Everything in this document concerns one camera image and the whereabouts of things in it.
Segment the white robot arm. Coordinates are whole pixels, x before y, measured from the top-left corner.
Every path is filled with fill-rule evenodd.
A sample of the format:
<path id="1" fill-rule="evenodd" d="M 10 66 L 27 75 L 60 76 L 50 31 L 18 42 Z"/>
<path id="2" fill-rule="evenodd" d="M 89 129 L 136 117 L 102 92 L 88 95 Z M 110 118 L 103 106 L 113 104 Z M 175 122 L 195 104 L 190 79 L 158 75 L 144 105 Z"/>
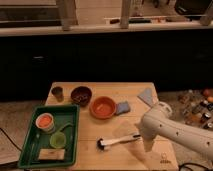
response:
<path id="1" fill-rule="evenodd" d="M 154 139 L 160 135 L 213 160 L 213 131 L 175 122 L 171 116 L 171 107 L 161 101 L 143 114 L 137 128 L 146 150 L 152 149 Z"/>

